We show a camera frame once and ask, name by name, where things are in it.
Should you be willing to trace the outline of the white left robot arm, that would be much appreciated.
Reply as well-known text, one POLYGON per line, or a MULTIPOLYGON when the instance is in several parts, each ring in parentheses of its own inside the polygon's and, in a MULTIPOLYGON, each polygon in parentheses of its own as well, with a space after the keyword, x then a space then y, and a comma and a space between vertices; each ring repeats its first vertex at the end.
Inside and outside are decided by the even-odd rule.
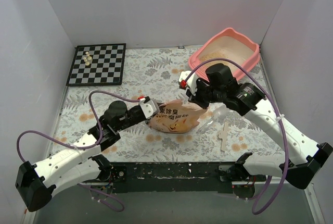
POLYGON ((111 166, 102 151, 120 139, 120 131, 151 119, 158 111, 149 98, 142 98, 132 108, 114 101, 96 126, 64 150, 34 164, 24 160, 15 187, 28 211, 43 208, 55 195, 82 182, 106 182, 111 166))

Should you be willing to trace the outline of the pink litter bag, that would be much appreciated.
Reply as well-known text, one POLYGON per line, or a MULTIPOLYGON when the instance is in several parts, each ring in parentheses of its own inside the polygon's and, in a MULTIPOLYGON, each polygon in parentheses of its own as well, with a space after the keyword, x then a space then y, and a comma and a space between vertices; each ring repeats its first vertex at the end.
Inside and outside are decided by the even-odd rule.
POLYGON ((159 107, 159 113, 147 125, 164 133, 187 133, 199 125, 199 118, 207 112, 197 104, 184 104, 181 99, 159 104, 159 107))

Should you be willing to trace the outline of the clear plastic scoop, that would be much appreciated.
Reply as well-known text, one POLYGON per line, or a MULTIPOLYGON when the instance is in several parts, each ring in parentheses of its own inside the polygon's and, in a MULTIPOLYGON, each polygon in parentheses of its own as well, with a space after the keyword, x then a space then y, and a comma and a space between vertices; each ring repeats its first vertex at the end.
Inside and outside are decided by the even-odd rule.
POLYGON ((198 134, 205 133, 210 127, 213 126, 214 123, 223 123, 228 112, 229 112, 229 109, 224 104, 221 105, 220 107, 216 108, 212 112, 211 118, 197 130, 197 133, 198 134))

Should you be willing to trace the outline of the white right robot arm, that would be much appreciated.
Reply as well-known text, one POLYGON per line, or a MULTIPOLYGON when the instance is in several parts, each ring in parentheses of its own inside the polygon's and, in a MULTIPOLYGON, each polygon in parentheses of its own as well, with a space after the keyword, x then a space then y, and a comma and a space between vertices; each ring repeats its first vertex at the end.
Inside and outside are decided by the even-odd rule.
POLYGON ((253 176, 285 178, 298 189, 306 189, 332 153, 332 146, 308 138, 273 108, 268 97, 251 83, 238 83, 224 64, 206 69, 207 80, 191 71, 182 72, 180 88, 191 103, 206 109, 223 103, 228 109, 251 121, 264 131, 287 157, 259 158, 247 152, 222 174, 231 181, 247 181, 253 176))

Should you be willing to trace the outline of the beige bag clip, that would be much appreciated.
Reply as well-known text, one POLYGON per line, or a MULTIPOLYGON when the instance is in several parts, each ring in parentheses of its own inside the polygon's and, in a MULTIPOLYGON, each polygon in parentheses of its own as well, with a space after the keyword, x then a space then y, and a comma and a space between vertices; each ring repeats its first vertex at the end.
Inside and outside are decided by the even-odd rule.
POLYGON ((224 122, 222 130, 218 132, 218 139, 221 140, 221 151, 226 151, 226 142, 227 142, 227 135, 229 130, 229 123, 226 121, 224 122))

